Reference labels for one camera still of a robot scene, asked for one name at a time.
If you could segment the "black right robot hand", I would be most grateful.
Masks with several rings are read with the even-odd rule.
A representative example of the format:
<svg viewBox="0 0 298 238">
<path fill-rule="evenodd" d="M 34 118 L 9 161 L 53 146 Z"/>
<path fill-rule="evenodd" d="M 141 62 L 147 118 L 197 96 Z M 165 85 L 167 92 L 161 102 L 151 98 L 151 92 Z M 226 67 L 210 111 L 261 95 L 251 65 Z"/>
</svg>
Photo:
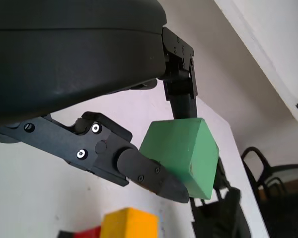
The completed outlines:
<svg viewBox="0 0 298 238">
<path fill-rule="evenodd" d="M 197 238 L 250 238 L 251 232 L 240 205 L 241 191 L 228 182 L 221 159 L 218 159 L 213 189 L 218 200 L 196 206 L 190 198 Z"/>
</svg>

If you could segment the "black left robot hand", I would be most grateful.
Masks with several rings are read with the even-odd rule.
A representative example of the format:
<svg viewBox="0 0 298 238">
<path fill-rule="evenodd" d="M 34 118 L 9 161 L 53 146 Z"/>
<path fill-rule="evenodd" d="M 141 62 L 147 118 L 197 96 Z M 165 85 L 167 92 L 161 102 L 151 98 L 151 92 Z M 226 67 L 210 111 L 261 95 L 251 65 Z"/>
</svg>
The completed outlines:
<svg viewBox="0 0 298 238">
<path fill-rule="evenodd" d="M 156 0 L 0 0 L 0 143 L 23 142 L 120 186 L 189 201 L 185 185 L 101 113 L 51 113 L 162 80 L 175 119 L 195 118 L 191 46 Z"/>
</svg>

